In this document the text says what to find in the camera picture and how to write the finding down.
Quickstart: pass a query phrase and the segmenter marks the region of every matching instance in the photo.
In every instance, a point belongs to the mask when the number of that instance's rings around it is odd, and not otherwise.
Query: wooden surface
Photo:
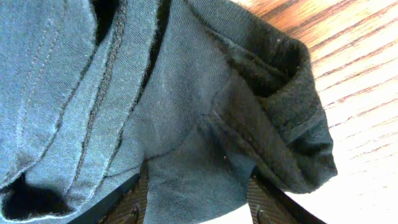
[[[311,52],[339,174],[290,196],[327,223],[398,223],[398,1],[233,1]]]

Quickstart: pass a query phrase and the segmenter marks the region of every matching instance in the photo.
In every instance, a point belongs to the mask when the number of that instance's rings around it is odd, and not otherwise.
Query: brown wood
[[[327,223],[396,223],[398,1],[233,1],[311,53],[339,175],[290,196]]]

